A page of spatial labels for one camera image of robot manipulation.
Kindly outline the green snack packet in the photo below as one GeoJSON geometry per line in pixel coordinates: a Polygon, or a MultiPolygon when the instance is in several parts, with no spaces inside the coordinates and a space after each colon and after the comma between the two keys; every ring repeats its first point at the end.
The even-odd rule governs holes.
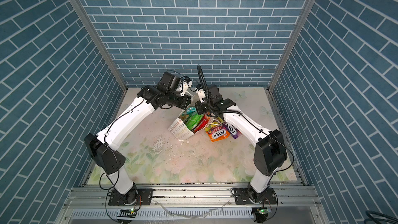
{"type": "Polygon", "coordinates": [[[187,119],[184,121],[185,126],[192,131],[201,121],[204,114],[199,114],[197,111],[189,114],[187,119]]]}

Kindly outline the orange Fox's fruits candy bag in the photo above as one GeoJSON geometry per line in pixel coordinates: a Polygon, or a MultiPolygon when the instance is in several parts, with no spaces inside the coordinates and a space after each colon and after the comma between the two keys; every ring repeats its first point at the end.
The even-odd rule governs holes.
{"type": "Polygon", "coordinates": [[[211,142],[225,140],[230,136],[229,131],[222,124],[210,124],[205,127],[205,132],[209,136],[211,142]]]}

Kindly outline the white patterned paper bag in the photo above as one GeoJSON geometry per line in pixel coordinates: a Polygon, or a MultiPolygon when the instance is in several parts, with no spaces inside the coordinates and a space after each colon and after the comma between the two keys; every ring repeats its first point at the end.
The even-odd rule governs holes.
{"type": "Polygon", "coordinates": [[[175,121],[169,126],[168,130],[180,142],[188,140],[195,133],[203,130],[210,122],[209,113],[199,114],[195,103],[199,101],[198,96],[192,98],[188,108],[182,111],[175,121]]]}

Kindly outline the purple Fox's raspberry candy bag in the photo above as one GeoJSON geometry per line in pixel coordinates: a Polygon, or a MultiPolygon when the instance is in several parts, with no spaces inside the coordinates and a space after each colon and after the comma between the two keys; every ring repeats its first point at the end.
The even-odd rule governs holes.
{"type": "Polygon", "coordinates": [[[242,135],[240,130],[238,130],[235,126],[231,125],[228,122],[224,122],[223,126],[228,130],[228,132],[230,133],[232,138],[235,140],[238,139],[242,135]]]}

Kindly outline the yellow snack packet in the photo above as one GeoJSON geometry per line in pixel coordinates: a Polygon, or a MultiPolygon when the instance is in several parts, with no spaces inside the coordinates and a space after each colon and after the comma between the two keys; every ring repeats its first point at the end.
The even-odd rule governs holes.
{"type": "Polygon", "coordinates": [[[213,122],[212,122],[212,124],[215,124],[215,125],[222,125],[223,123],[224,123],[224,121],[220,117],[214,118],[213,122]]]}

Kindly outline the red snack packet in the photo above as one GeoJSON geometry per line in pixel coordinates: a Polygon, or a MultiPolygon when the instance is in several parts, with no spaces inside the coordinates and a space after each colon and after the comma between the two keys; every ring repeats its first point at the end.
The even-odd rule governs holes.
{"type": "Polygon", "coordinates": [[[199,124],[193,129],[193,133],[196,133],[200,130],[202,130],[203,128],[205,128],[205,126],[208,124],[210,120],[210,117],[208,115],[204,115],[203,118],[201,119],[201,121],[199,122],[199,124]]]}

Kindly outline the teal snack packet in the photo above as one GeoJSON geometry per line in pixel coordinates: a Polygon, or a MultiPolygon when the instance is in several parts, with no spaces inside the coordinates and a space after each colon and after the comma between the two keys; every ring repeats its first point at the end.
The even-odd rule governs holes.
{"type": "Polygon", "coordinates": [[[181,116],[189,115],[196,112],[196,108],[194,106],[188,107],[182,114],[181,116]]]}

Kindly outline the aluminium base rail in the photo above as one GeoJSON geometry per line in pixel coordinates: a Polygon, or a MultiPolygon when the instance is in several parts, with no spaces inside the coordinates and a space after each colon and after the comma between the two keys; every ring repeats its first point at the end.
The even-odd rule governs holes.
{"type": "Polygon", "coordinates": [[[125,206],[97,187],[74,188],[58,224],[326,224],[314,187],[272,184],[256,201],[245,184],[140,185],[125,206]]]}

